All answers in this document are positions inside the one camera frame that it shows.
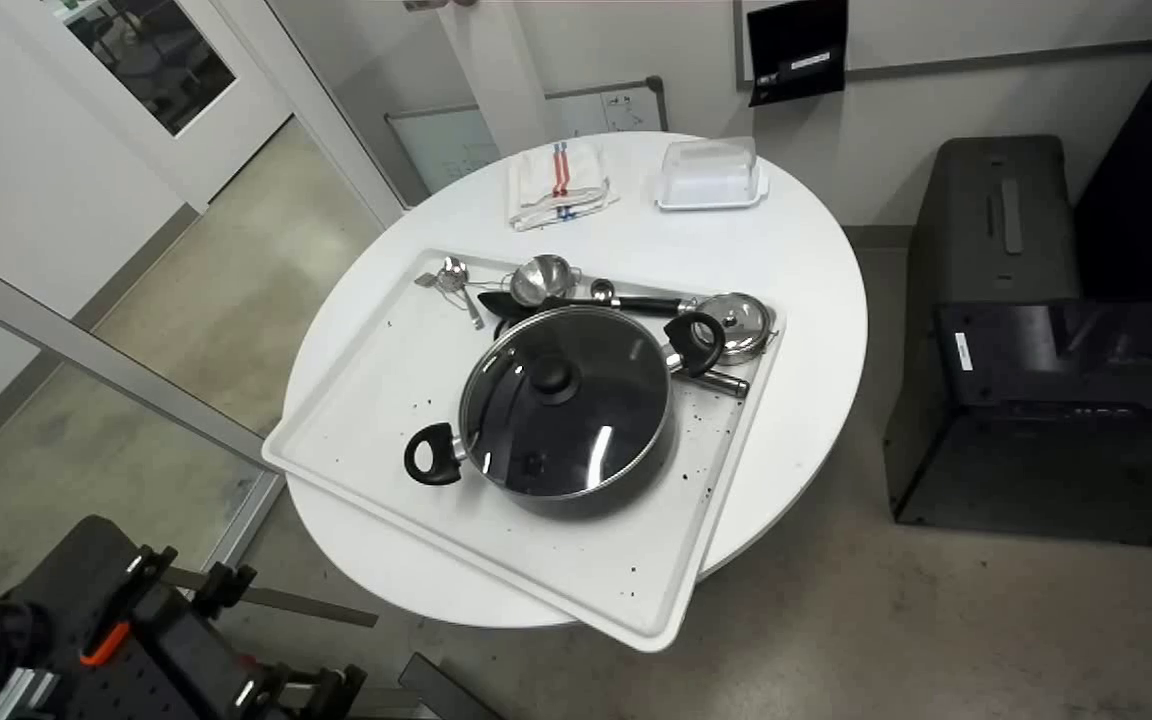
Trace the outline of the black robot base clamps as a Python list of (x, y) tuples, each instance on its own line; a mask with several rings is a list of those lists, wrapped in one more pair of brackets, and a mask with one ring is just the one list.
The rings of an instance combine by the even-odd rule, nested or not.
[(362, 666), (302, 673), (220, 636), (251, 579), (175, 572), (172, 546), (79, 519), (0, 595), (0, 720), (346, 720)]

